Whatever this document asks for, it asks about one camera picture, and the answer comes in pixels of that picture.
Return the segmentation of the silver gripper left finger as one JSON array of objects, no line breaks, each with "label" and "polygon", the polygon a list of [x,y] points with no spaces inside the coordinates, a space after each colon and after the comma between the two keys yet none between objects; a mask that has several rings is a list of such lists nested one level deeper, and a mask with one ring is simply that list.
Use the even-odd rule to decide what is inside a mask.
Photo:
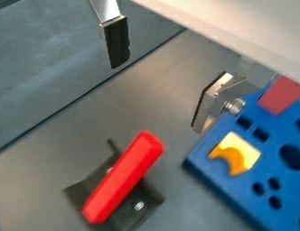
[{"label": "silver gripper left finger", "polygon": [[98,19],[110,67],[116,69],[132,56],[128,17],[121,14],[118,0],[88,0],[88,2]]}]

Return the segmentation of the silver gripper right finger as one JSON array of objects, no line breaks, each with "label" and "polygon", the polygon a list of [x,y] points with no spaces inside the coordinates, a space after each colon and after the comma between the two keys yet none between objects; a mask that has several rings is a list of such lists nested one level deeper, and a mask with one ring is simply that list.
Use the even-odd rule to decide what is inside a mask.
[{"label": "silver gripper right finger", "polygon": [[225,112],[237,116],[245,107],[243,97],[257,92],[273,80],[276,71],[243,56],[233,73],[224,71],[203,90],[192,128],[200,134],[209,119]]}]

